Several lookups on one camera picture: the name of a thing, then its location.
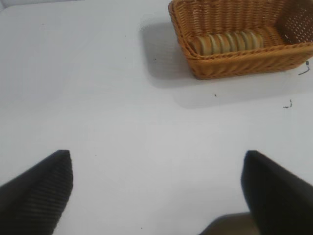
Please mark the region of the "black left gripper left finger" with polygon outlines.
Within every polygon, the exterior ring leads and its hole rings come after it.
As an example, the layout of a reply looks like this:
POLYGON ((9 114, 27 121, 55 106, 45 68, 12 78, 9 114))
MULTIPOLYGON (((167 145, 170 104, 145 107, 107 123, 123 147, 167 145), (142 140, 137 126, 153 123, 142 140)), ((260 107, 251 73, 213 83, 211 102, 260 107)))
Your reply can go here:
POLYGON ((58 150, 0 187, 0 233, 53 234, 72 189, 70 151, 58 150))

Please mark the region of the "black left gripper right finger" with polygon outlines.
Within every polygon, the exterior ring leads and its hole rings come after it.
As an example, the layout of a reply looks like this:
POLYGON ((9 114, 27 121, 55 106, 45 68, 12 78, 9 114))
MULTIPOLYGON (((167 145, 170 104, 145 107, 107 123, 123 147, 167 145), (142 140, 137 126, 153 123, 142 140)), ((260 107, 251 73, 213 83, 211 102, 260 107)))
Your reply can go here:
POLYGON ((313 187, 256 150, 247 151, 241 185, 263 235, 311 235, 313 187))

